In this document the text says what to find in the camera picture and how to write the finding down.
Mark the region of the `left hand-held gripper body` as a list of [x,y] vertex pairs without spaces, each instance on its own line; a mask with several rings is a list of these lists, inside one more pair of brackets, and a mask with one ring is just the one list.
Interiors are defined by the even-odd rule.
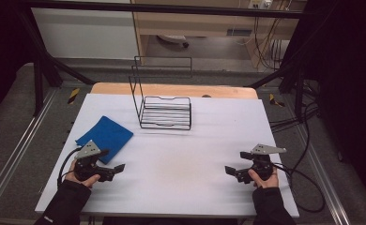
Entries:
[[99,150],[99,147],[90,140],[75,156],[75,176],[78,180],[86,180],[95,174],[100,175],[100,182],[112,181],[114,179],[113,169],[103,168],[97,165],[100,157],[93,157],[93,155]]

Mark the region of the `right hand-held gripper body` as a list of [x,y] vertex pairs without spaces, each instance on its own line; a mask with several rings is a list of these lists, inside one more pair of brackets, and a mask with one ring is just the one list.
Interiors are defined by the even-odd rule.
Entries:
[[274,147],[265,144],[257,144],[249,152],[254,154],[251,169],[257,172],[263,180],[267,180],[271,176],[273,171],[270,155],[285,152],[285,148]]

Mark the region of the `person's left hand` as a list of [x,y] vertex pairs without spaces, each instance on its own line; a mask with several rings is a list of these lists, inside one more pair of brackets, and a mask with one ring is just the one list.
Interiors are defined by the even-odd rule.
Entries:
[[71,182],[75,182],[75,183],[84,185],[87,188],[92,188],[93,185],[99,181],[100,175],[95,174],[95,175],[92,175],[91,177],[89,177],[86,180],[80,181],[75,176],[75,163],[76,163],[76,160],[73,160],[71,162],[70,167],[69,167],[69,172],[66,174],[65,179],[69,180]]

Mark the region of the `person's right hand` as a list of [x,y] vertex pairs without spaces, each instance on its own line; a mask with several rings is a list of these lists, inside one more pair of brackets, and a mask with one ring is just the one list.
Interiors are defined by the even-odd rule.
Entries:
[[248,175],[253,180],[253,185],[257,188],[277,188],[279,186],[276,168],[273,168],[272,174],[267,180],[263,180],[253,169],[248,170]]

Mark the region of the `blue cloth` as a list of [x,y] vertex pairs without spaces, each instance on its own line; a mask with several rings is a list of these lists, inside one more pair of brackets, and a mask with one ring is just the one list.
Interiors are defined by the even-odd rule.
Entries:
[[76,140],[76,143],[84,145],[89,141],[93,141],[100,150],[108,150],[109,153],[106,156],[99,158],[103,164],[108,164],[132,136],[131,131],[107,116],[102,116],[93,127]]

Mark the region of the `yellow black tape strip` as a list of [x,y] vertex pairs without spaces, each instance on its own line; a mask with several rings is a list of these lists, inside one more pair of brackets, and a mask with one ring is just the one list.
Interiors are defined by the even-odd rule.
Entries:
[[68,99],[68,104],[73,104],[73,102],[74,102],[75,98],[78,96],[79,92],[80,92],[80,88],[74,88],[71,91],[71,94]]
[[285,107],[283,102],[278,101],[273,94],[269,94],[269,103],[272,105],[277,105],[279,107]]

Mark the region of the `white cabinet panel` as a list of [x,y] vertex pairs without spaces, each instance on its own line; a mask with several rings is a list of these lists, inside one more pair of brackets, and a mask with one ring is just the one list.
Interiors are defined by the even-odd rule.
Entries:
[[128,12],[33,8],[33,13],[53,57],[132,59],[138,54]]

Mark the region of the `black curtain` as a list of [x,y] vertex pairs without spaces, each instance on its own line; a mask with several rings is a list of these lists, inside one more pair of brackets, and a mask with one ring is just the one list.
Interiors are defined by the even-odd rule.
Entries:
[[366,0],[340,0],[308,69],[343,155],[366,187]]
[[31,61],[27,34],[15,6],[16,0],[0,0],[0,103],[13,85],[17,71]]

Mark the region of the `white round device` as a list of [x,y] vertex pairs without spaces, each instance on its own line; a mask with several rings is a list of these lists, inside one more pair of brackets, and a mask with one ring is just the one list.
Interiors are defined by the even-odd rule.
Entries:
[[183,48],[188,48],[190,44],[187,42],[186,38],[184,36],[165,36],[165,35],[158,35],[158,38],[174,43],[174,44],[180,44]]

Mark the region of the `light wooden desk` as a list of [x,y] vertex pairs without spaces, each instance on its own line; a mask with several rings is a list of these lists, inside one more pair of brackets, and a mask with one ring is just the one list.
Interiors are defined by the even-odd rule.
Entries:
[[[248,8],[249,0],[130,0],[133,4]],[[301,11],[307,0],[273,0],[269,9]],[[247,48],[254,68],[262,68],[275,40],[289,40],[297,27],[297,19],[193,15],[135,12],[134,23],[139,52],[145,53],[146,36],[231,37]]]

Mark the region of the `white power strip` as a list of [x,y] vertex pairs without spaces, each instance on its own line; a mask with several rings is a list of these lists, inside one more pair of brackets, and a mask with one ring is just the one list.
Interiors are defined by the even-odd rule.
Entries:
[[249,0],[248,8],[269,9],[273,0]]

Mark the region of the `aluminium floor rail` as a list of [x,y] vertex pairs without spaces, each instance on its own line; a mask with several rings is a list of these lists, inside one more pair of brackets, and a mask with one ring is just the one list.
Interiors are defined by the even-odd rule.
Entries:
[[300,137],[301,142],[304,144],[304,148],[306,150],[305,157],[308,159],[315,179],[324,194],[324,199],[326,200],[326,204],[335,224],[350,225],[350,219],[346,214],[340,198],[338,197],[337,191],[329,179],[327,171],[325,170],[318,155],[316,155],[315,148],[310,141],[310,134],[306,131],[304,125],[297,126],[297,134]]
[[51,88],[48,91],[46,97],[43,100],[42,108],[39,110],[37,115],[30,118],[29,124],[24,129],[23,134],[20,135],[19,141],[13,145],[13,148],[9,154],[7,153],[8,149],[5,146],[0,146],[0,154],[4,154],[8,157],[7,161],[3,164],[3,167],[0,169],[0,198],[20,161],[22,160],[25,151],[35,137],[36,132],[40,127],[44,117],[46,116],[46,113],[50,109],[54,100],[54,96],[57,94],[57,92],[57,88]]

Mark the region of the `black metal frame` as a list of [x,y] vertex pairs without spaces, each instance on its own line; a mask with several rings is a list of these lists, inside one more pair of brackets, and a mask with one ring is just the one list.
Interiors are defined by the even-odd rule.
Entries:
[[80,1],[55,1],[55,0],[17,0],[14,5],[14,12],[21,21],[25,33],[29,36],[30,46],[34,56],[35,68],[35,90],[37,115],[43,107],[43,94],[41,75],[44,75],[50,86],[59,87],[62,84],[61,77],[56,70],[67,72],[82,83],[93,85],[96,82],[86,78],[84,75],[61,63],[51,56],[42,41],[37,24],[28,17],[31,8],[55,8],[72,10],[95,10],[95,11],[122,11],[122,12],[145,12],[145,13],[169,13],[169,14],[197,14],[197,15],[218,15],[218,16],[239,16],[258,18],[284,18],[284,19],[309,19],[313,18],[313,12],[305,11],[282,11],[282,10],[261,10],[261,9],[234,9],[229,7],[194,7],[194,6],[172,6],[172,5],[150,5],[150,4],[125,4],[125,3],[104,3],[104,2],[80,2]]

